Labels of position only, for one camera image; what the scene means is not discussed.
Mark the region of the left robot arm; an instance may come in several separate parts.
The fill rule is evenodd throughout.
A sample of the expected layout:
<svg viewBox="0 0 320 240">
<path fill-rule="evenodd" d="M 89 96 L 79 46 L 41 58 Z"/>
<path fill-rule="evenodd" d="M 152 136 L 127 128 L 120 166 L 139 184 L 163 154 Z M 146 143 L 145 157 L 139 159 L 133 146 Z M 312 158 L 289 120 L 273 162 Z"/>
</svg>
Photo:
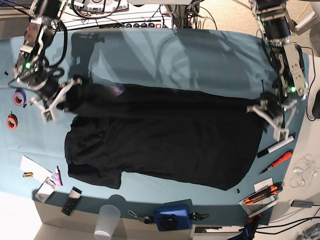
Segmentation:
<svg viewBox="0 0 320 240">
<path fill-rule="evenodd" d="M 261 32 L 263 51 L 276 72 L 273 92 L 263 91 L 260 103 L 247 107 L 273 127 L 277 142 L 289 138 L 289 125 L 298 101 L 306 99 L 309 86 L 301 47 L 291 41 L 296 33 L 284 0 L 251 0 L 250 8 Z"/>
</svg>

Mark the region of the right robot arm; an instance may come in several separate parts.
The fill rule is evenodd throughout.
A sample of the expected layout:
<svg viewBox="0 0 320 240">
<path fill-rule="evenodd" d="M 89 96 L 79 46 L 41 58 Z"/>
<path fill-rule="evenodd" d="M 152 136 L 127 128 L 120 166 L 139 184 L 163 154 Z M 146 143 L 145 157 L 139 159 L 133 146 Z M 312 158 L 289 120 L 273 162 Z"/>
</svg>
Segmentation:
<svg viewBox="0 0 320 240">
<path fill-rule="evenodd" d="M 30 23 L 23 38 L 17 61 L 12 69 L 15 86 L 14 101 L 24 106 L 26 91 L 34 93 L 29 104 L 40 109 L 42 120 L 47 123 L 58 118 L 58 105 L 67 99 L 67 93 L 83 83 L 81 78 L 70 78 L 59 82 L 65 71 L 59 67 L 65 59 L 68 46 L 68 30 L 61 21 L 66 8 L 65 0 L 35 0 L 29 14 Z M 45 56 L 57 30 L 63 31 L 63 46 L 60 60 L 50 64 Z"/>
</svg>

